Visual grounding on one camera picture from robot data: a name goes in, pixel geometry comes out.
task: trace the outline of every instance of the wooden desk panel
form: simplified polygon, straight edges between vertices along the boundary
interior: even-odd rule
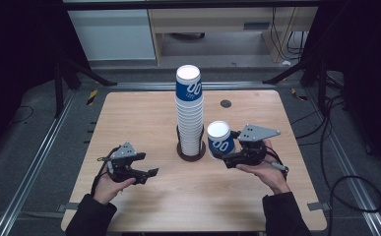
[[[323,230],[326,227],[323,212],[309,211],[306,205],[318,200],[278,93],[273,90],[203,93],[205,129],[215,120],[224,120],[234,131],[251,123],[282,132],[271,141],[290,168],[288,183],[307,226]],[[272,192],[257,177],[226,169],[222,161],[211,158],[207,151],[196,162],[186,162],[178,156],[174,98],[174,91],[110,93],[70,202],[78,203],[90,191],[101,166],[96,159],[128,141],[136,151],[147,154],[132,167],[145,171],[159,168],[159,174],[146,185],[127,188],[112,201],[118,212],[109,231],[264,231],[261,199]],[[230,100],[232,106],[222,108],[223,99]],[[206,144],[206,131],[203,140]],[[74,213],[67,210],[63,229]]]

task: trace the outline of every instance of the person's arm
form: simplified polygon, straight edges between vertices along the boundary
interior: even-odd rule
[[[132,185],[136,179],[131,178],[121,183],[113,182],[107,174],[100,176],[95,195],[85,195],[80,202],[76,214],[65,231],[67,236],[104,236],[107,227],[116,213],[116,206],[110,201],[120,191]]]
[[[264,143],[267,147],[272,147],[270,141],[265,140]],[[276,160],[268,154],[265,160],[256,166],[238,164],[236,168],[256,175],[274,193],[272,196],[263,198],[263,208],[267,220],[267,235],[311,235],[283,173],[270,164],[276,162]]]

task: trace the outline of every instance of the person's hand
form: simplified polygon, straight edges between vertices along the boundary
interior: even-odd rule
[[[107,165],[104,166],[103,173],[107,171]],[[125,188],[129,187],[135,183],[135,178],[127,179],[123,182],[116,183],[107,175],[107,173],[101,175],[98,180],[97,186],[95,187],[95,195],[93,199],[98,201],[103,205],[107,205],[120,191],[123,191]]]
[[[267,147],[271,148],[271,142],[269,140],[264,140]],[[254,174],[259,177],[260,180],[270,187],[274,194],[282,194],[290,192],[290,188],[283,176],[282,171],[273,167],[270,162],[277,162],[272,156],[266,155],[265,161],[261,162],[259,165],[250,166],[245,164],[237,164],[236,168],[242,170],[246,173]]]

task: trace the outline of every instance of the blue cup label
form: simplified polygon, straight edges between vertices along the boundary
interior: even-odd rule
[[[183,85],[180,82],[175,83],[175,95],[183,101],[194,101],[202,96],[202,80],[192,85]]]
[[[227,137],[224,141],[213,141],[208,138],[209,149],[211,151],[220,151],[222,154],[231,153],[235,148],[235,143],[233,142],[232,136]]]

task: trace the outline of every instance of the blue and white paper cup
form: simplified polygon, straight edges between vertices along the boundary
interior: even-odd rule
[[[203,101],[199,68],[184,65],[177,69],[175,101],[178,105],[184,107],[194,107]]]
[[[230,135],[229,125],[225,121],[214,121],[208,126],[209,154],[220,151],[223,155],[235,152],[235,142]]]

